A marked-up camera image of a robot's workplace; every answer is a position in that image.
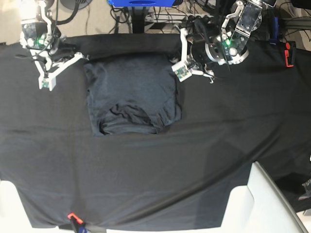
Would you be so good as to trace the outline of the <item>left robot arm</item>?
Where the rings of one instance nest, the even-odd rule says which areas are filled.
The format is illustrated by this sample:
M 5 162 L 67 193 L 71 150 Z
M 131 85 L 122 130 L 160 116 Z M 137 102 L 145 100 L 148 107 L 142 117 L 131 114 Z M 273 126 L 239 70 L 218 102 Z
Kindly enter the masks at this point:
M 195 17 L 192 33 L 179 28 L 181 55 L 172 65 L 178 80 L 183 82 L 198 75 L 213 83 L 213 64 L 229 67 L 242 63 L 249 55 L 246 44 L 251 33 L 261 25 L 262 12 L 275 5 L 274 0 L 237 0 L 221 22 L 215 16 Z

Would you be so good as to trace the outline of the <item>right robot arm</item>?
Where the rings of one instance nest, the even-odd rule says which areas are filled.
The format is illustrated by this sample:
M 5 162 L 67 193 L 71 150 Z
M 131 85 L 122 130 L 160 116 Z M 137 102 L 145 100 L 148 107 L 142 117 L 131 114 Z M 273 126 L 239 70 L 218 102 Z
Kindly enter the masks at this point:
M 20 45 L 30 55 L 16 55 L 19 59 L 31 59 L 39 72 L 39 89 L 50 91 L 56 86 L 56 77 L 69 66 L 81 59 L 89 59 L 78 51 L 74 44 L 67 44 L 66 37 L 59 30 L 60 25 L 68 24 L 76 16 L 80 5 L 85 0 L 73 2 L 73 12 L 67 19 L 58 19 L 59 7 L 56 6 L 56 17 L 52 17 L 52 0 L 21 0 L 19 2 L 21 17 Z

